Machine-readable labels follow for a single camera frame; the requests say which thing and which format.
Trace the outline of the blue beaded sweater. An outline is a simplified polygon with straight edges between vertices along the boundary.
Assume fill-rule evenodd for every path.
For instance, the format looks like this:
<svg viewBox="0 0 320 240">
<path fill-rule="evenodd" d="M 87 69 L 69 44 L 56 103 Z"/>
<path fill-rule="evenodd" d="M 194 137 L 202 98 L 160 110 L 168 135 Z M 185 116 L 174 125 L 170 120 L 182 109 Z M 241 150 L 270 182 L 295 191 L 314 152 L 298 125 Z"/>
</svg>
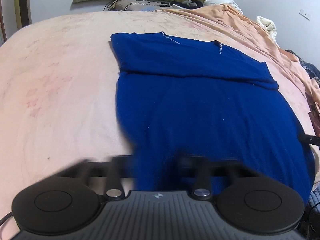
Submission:
<svg viewBox="0 0 320 240">
<path fill-rule="evenodd" d="M 303 128 L 266 63 L 221 44 L 165 33 L 111 35 L 120 65 L 116 110 L 133 144 L 141 191 L 178 190 L 184 155 L 236 160 L 296 190 L 315 179 Z"/>
</svg>

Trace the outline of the dark clothes near pillow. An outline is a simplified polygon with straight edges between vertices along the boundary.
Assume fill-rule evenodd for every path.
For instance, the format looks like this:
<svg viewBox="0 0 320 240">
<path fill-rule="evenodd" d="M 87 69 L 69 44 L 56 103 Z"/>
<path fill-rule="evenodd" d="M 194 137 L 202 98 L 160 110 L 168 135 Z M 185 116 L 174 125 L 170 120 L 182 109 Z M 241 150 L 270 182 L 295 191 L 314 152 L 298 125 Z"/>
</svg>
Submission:
<svg viewBox="0 0 320 240">
<path fill-rule="evenodd" d="M 175 9 L 198 9 L 203 7 L 203 3 L 198 0 L 186 0 L 183 2 L 171 1 L 170 5 Z"/>
</svg>

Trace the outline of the dark patterned cloth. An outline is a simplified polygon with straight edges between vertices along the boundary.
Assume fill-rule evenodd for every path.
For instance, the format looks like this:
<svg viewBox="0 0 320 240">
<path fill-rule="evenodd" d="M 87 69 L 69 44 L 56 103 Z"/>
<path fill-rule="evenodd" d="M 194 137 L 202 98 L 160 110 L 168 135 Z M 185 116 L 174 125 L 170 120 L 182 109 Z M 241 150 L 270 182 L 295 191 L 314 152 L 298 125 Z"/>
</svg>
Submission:
<svg viewBox="0 0 320 240">
<path fill-rule="evenodd" d="M 315 65 L 304 61 L 301 57 L 299 57 L 292 50 L 286 49 L 285 51 L 287 51 L 287 52 L 295 55 L 296 57 L 298 57 L 301 66 L 306 70 L 306 72 L 308 73 L 310 79 L 314 79 L 317 83 L 319 83 L 320 71 Z"/>
</svg>

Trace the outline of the pink floral bedspread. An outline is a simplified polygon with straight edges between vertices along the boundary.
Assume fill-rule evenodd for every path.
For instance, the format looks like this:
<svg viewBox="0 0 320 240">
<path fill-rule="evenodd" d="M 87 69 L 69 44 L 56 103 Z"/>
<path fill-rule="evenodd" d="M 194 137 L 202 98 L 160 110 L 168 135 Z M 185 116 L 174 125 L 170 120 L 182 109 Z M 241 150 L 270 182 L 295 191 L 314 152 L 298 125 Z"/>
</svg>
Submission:
<svg viewBox="0 0 320 240">
<path fill-rule="evenodd" d="M 232 7 L 101 11 L 20 29 L 1 46 L 1 216 L 22 189 L 76 162 L 127 154 L 116 122 L 114 33 L 217 40 L 265 62 L 304 131 L 319 86 L 298 59 Z"/>
</svg>

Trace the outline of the cream crumpled blanket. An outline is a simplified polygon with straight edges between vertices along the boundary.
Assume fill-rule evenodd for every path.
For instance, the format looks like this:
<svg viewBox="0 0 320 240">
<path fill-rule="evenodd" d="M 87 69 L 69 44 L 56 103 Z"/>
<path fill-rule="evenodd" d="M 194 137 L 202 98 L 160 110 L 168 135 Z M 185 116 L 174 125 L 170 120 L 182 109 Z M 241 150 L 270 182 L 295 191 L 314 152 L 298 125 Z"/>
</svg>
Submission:
<svg viewBox="0 0 320 240">
<path fill-rule="evenodd" d="M 257 16 L 257 24 L 259 24 L 264 29 L 264 31 L 268 33 L 271 40 L 279 48 L 279 45 L 277 44 L 277 41 L 276 41 L 277 28 L 275 23 L 268 18 Z"/>
</svg>

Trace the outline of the white crumpled quilt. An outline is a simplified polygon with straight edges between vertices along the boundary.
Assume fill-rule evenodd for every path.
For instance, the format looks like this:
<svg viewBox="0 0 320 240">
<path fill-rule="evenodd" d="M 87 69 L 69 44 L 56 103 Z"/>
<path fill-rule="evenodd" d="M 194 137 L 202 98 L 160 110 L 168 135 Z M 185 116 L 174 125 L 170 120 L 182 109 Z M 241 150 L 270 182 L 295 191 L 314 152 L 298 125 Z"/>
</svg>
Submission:
<svg viewBox="0 0 320 240">
<path fill-rule="evenodd" d="M 237 10 L 240 14 L 244 14 L 234 0 L 205 0 L 203 6 L 227 4 Z"/>
</svg>

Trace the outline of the brown patterned pillow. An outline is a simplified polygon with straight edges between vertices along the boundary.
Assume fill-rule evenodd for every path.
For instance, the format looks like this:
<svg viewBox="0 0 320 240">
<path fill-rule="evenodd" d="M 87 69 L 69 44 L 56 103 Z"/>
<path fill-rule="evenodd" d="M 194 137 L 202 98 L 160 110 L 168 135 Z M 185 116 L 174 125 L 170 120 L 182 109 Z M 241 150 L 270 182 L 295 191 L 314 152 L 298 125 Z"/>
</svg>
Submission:
<svg viewBox="0 0 320 240">
<path fill-rule="evenodd" d="M 103 11 L 155 11 L 172 8 L 170 2 L 156 0 L 113 0 L 105 5 Z"/>
</svg>

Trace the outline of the gold tower air conditioner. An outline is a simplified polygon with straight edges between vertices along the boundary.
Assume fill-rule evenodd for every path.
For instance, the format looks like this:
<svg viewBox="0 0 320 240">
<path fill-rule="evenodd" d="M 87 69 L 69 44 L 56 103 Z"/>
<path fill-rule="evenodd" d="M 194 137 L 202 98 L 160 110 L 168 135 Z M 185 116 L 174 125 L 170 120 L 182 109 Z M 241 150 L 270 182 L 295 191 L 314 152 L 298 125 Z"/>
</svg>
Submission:
<svg viewBox="0 0 320 240">
<path fill-rule="evenodd" d="M 14 0 L 18 30 L 31 24 L 30 0 Z"/>
</svg>

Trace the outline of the white wall switch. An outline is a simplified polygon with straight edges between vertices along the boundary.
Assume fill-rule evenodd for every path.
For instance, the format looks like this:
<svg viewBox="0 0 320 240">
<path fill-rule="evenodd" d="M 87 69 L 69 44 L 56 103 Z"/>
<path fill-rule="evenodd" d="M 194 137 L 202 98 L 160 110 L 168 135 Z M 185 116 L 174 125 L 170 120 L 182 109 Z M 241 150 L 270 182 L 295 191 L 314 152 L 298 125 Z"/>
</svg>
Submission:
<svg viewBox="0 0 320 240">
<path fill-rule="evenodd" d="M 310 20 L 311 18 L 311 14 L 308 13 L 307 11 L 303 10 L 303 9 L 300 9 L 300 12 L 299 14 L 304 17 L 305 19 L 307 19 L 308 21 Z"/>
</svg>

